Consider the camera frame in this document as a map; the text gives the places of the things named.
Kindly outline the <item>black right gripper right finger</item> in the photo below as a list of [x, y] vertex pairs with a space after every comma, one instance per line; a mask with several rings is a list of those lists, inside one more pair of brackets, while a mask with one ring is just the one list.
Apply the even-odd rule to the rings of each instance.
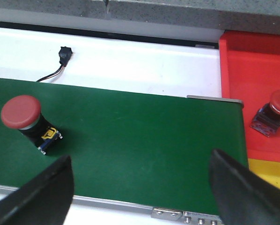
[[220, 149], [212, 150], [209, 182], [226, 225], [280, 225], [280, 189]]

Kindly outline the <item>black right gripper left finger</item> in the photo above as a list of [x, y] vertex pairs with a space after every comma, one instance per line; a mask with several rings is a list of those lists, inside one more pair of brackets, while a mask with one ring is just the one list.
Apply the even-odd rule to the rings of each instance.
[[61, 225], [74, 195], [69, 155], [0, 200], [0, 225]]

